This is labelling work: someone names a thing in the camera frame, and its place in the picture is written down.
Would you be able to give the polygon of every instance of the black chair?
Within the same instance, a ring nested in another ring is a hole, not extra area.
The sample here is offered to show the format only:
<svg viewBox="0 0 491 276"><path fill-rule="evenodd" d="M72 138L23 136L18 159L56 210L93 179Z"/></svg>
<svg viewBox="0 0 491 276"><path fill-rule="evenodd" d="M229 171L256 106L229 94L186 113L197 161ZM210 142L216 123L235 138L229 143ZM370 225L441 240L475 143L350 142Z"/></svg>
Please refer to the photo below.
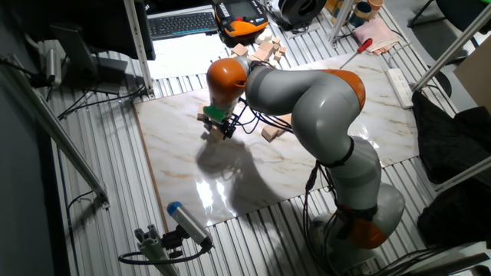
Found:
<svg viewBox="0 0 491 276"><path fill-rule="evenodd" d="M484 10L486 4L480 0L436 0L438 8L443 13L442 18L435 18L429 21L423 21L416 23L416 20L421 14L428 8L428 6L435 0L429 0L424 7L416 14L416 16L407 25L408 28L413 28L418 25L424 25L437 21L448 19L448 21L461 31L465 31L467 27L477 18L477 16ZM479 32L486 34L491 29L491 22L485 24ZM475 38L470 39L474 47L477 48L479 44Z"/></svg>

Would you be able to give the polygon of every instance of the marble surface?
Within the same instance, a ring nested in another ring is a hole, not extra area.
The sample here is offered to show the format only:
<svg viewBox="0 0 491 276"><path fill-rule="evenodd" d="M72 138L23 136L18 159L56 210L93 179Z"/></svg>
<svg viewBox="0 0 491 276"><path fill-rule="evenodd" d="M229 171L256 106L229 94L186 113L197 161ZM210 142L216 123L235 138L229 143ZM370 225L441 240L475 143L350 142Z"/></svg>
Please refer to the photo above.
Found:
<svg viewBox="0 0 491 276"><path fill-rule="evenodd" d="M351 55L307 64L293 70L339 68ZM360 54L344 69L360 76L367 100L349 129L369 140L388 166L416 156L417 130L410 111L400 108L377 59ZM305 192L314 158L295 136L285 133L272 143L238 127L231 140L217 143L196 120L208 90L197 90L135 105L150 168L169 230L176 223L165 212L180 201L204 225L213 225ZM239 104L236 113L242 110ZM246 110L240 121L248 122ZM249 131L253 124L245 126ZM314 189L320 188L320 177Z"/></svg>

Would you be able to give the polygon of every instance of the gray robot arm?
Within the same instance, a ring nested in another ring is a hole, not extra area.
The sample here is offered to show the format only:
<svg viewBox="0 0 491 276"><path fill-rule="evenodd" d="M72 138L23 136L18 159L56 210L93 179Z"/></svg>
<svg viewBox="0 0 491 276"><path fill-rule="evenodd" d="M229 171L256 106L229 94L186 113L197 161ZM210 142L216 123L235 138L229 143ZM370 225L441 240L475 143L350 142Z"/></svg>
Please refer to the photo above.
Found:
<svg viewBox="0 0 491 276"><path fill-rule="evenodd" d="M268 115L291 113L298 141L328 168L338 208L354 216L355 229L346 233L350 243L366 249L379 246L397 227L404 199L393 187L381 186L381 165L373 146L348 135L348 127L364 104L348 80L361 81L358 76L347 71L281 71L239 61L249 72L248 105ZM342 219L338 223L347 224Z"/></svg>

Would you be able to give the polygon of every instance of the metal rail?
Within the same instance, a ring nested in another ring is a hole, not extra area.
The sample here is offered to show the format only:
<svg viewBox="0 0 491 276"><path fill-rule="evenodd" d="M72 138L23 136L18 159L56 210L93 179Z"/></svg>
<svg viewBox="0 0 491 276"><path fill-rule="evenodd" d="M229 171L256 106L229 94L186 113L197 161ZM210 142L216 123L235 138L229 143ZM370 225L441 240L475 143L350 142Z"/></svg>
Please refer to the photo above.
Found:
<svg viewBox="0 0 491 276"><path fill-rule="evenodd" d="M10 60L12 63L18 64L14 56L11 56ZM12 96L28 106L28 109L39 120L43 128L74 165L75 169L101 199L102 207L109 208L109 198L107 197L106 189L101 185L85 158L64 131L57 117L51 112L44 98L32 89L26 76L19 70L4 65L0 66L0 78L3 84L9 84L12 87L11 91L14 91Z"/></svg>

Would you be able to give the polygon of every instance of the wooden block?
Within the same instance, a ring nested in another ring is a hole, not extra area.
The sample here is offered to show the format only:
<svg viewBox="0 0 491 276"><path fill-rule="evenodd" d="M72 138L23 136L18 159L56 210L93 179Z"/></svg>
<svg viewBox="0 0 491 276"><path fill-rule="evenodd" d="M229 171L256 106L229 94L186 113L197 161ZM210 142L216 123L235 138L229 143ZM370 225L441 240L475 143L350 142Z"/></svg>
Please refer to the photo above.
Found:
<svg viewBox="0 0 491 276"><path fill-rule="evenodd" d="M260 61L267 61L269 59L269 57L271 57L271 53L270 52L267 52L267 51L264 51L262 50L261 48L259 48L255 53L254 53L254 56L256 58L258 58Z"/></svg>
<svg viewBox="0 0 491 276"><path fill-rule="evenodd" d="M275 61L275 60L272 60L269 62L269 64L273 67L273 68L276 68L276 66L278 66L278 62Z"/></svg>
<svg viewBox="0 0 491 276"><path fill-rule="evenodd" d="M248 59L250 59L251 61L259 61L259 59L255 56L247 56Z"/></svg>
<svg viewBox="0 0 491 276"><path fill-rule="evenodd" d="M259 49L262 49L264 51L267 51L268 53L272 53L273 52L273 43L269 42L269 41L263 41L260 45L259 45Z"/></svg>
<svg viewBox="0 0 491 276"><path fill-rule="evenodd" d="M224 137L223 133L216 126L212 126L212 129L209 130L209 134L217 141L223 140Z"/></svg>
<svg viewBox="0 0 491 276"><path fill-rule="evenodd" d="M285 122L292 124L292 115L287 114L279 117L280 119L284 120ZM266 139L268 142L272 142L276 137L281 136L285 131L282 129L279 129L274 126L264 126L261 131L261 135Z"/></svg>
<svg viewBox="0 0 491 276"><path fill-rule="evenodd" d="M276 44L276 45L279 45L280 41L281 41L281 39L279 39L279 38L273 38L273 40L272 40L273 44Z"/></svg>
<svg viewBox="0 0 491 276"><path fill-rule="evenodd" d="M247 50L247 48L238 43L233 49L232 49L232 54L236 54L238 56L241 56L241 57L245 57L247 56L247 53L249 52L249 50Z"/></svg>
<svg viewBox="0 0 491 276"><path fill-rule="evenodd" d="M202 121L202 122L204 122L204 121L205 121L205 113L203 112L203 108L204 108L204 107L205 107L205 105L204 105L204 104L202 104L202 105L200 105L200 106L198 107L198 115L196 116L196 119L197 119L197 120L200 120L200 121Z"/></svg>
<svg viewBox="0 0 491 276"><path fill-rule="evenodd" d="M278 136L279 131L279 128L267 125L262 128L261 136L263 136L266 141L272 142Z"/></svg>
<svg viewBox="0 0 491 276"><path fill-rule="evenodd" d="M275 61L279 61L279 60L281 60L281 59L282 59L282 56L283 56L283 55L282 55L282 53L280 53L280 52L276 52L276 53L275 53L275 56L274 56L274 58L273 58L273 59L274 59Z"/></svg>

